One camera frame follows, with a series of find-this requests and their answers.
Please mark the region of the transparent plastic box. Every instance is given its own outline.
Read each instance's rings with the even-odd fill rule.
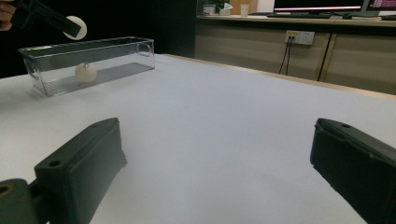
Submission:
[[[155,68],[154,41],[127,36],[19,49],[35,88],[47,96],[77,91]],[[96,79],[81,81],[76,68],[87,64]]]

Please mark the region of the monitor screen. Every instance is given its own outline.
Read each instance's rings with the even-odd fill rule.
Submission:
[[[367,10],[396,11],[396,0],[370,0]]]
[[[274,12],[361,11],[364,0],[275,0]]]

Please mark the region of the white ball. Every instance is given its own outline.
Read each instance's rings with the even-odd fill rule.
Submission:
[[[96,69],[88,63],[81,63],[77,65],[75,74],[81,82],[89,83],[96,80]]]
[[[76,37],[73,37],[71,35],[68,35],[67,33],[64,32],[64,34],[69,37],[72,40],[80,40],[82,38],[85,37],[85,35],[87,34],[87,25],[85,24],[85,22],[80,19],[79,17],[75,17],[75,16],[68,16],[66,17],[67,19],[69,19],[70,21],[73,21],[74,23],[76,23],[77,25],[79,25],[81,27],[81,29],[79,30],[78,34]]]

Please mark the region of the white table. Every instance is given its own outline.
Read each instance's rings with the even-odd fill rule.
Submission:
[[[51,98],[0,80],[0,180],[96,121],[128,165],[92,223],[364,223],[309,161],[318,118],[396,146],[396,97],[156,55],[156,69]]]

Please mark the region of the power outlet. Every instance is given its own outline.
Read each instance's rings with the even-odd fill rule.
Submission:
[[[285,43],[290,42],[289,38],[294,37],[291,40],[292,44],[312,45],[314,41],[315,32],[308,31],[290,31],[286,32]]]

